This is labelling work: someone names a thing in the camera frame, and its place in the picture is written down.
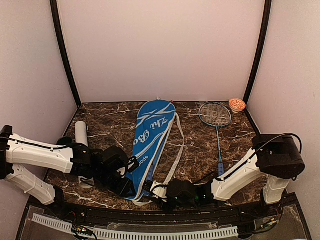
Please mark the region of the white shuttlecock tube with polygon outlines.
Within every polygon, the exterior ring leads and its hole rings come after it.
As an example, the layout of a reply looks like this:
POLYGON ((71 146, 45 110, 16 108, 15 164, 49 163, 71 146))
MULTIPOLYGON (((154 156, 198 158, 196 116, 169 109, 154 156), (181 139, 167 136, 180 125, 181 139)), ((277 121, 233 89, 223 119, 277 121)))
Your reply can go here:
MULTIPOLYGON (((77 121, 75 123, 75 141, 80 144, 84 144, 85 146, 89 146, 88 144, 88 136, 87 136, 87 125, 84 121, 77 121)), ((95 186, 94 179, 88 179, 83 176, 78 177, 78 184, 83 189, 90 189, 95 186)))

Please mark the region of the blue racket bag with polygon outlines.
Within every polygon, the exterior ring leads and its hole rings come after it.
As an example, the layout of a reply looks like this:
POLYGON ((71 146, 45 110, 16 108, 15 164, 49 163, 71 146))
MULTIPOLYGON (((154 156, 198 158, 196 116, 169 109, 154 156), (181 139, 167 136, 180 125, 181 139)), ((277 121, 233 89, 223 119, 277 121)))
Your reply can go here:
MULTIPOLYGON (((154 173, 160 162, 174 122, 177 122, 181 136, 184 138, 180 117, 173 103, 166 100, 146 102, 138 111, 132 155, 137 157, 139 167, 126 176, 132 180, 136 194, 125 197, 137 206, 151 202, 141 202, 143 197, 151 196, 143 189, 145 181, 153 181, 154 173)), ((162 184, 168 185, 182 157, 185 144, 182 143, 178 155, 162 184)))

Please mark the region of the blue badminton racket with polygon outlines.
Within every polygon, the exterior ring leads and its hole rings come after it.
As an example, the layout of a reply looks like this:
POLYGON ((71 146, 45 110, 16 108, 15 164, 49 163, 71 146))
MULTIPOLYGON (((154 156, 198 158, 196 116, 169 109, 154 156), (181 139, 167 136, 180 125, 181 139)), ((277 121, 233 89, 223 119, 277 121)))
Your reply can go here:
POLYGON ((217 145, 218 145, 218 176, 221 176, 225 173, 224 163, 222 160, 221 146, 220 146, 220 137, 219 137, 219 128, 226 127, 230 124, 232 116, 229 110, 222 104, 218 102, 206 102, 204 103, 199 111, 198 115, 200 120, 208 126, 215 127, 217 145))

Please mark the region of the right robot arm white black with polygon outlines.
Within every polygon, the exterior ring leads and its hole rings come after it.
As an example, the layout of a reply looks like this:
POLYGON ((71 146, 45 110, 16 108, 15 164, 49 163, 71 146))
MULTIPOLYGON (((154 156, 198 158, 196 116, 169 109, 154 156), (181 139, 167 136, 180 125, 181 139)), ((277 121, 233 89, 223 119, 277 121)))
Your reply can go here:
POLYGON ((247 154, 223 175, 203 184, 172 180, 166 191, 170 208, 198 208, 228 201, 235 193, 260 177, 267 176, 262 189, 262 201, 255 205, 255 213, 266 217, 274 210, 289 182, 305 170, 302 145, 296 145, 294 133, 260 134, 252 139, 247 154))

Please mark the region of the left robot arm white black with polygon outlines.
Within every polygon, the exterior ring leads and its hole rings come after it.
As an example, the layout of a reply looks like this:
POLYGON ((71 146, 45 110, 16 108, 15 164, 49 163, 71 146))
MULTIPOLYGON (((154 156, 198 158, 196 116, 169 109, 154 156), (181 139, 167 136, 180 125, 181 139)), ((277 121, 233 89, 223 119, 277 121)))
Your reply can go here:
POLYGON ((90 149, 83 143, 52 145, 25 139, 13 133, 10 125, 0 131, 0 178, 13 182, 26 194, 37 198, 60 218, 71 213, 63 191, 40 180, 25 165, 49 168, 85 179, 94 179, 122 198, 133 197, 133 181, 126 177, 138 167, 136 157, 128 158, 117 146, 90 149))

